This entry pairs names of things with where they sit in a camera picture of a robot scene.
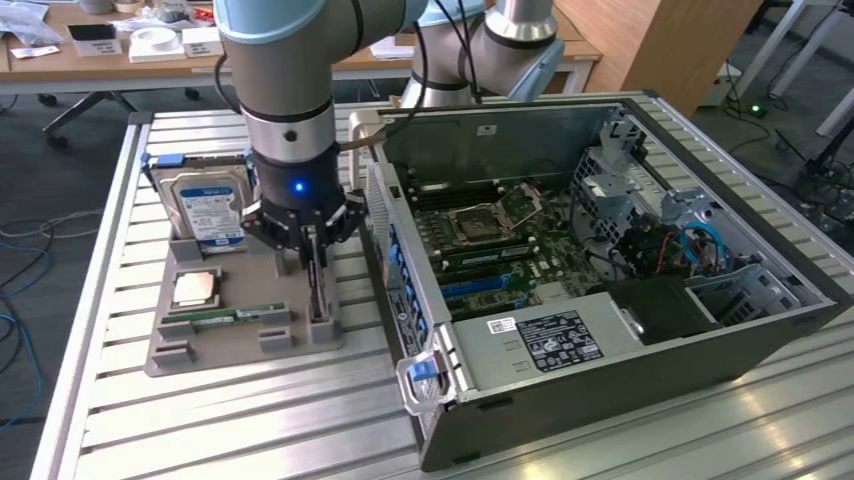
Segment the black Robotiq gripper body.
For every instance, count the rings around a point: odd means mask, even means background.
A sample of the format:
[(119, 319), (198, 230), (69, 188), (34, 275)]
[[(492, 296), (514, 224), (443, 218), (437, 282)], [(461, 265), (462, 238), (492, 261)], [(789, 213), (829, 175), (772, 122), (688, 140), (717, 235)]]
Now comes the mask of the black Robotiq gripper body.
[(330, 147), (301, 162), (281, 162), (254, 153), (262, 211), (281, 222), (327, 222), (346, 203), (338, 171), (339, 148)]

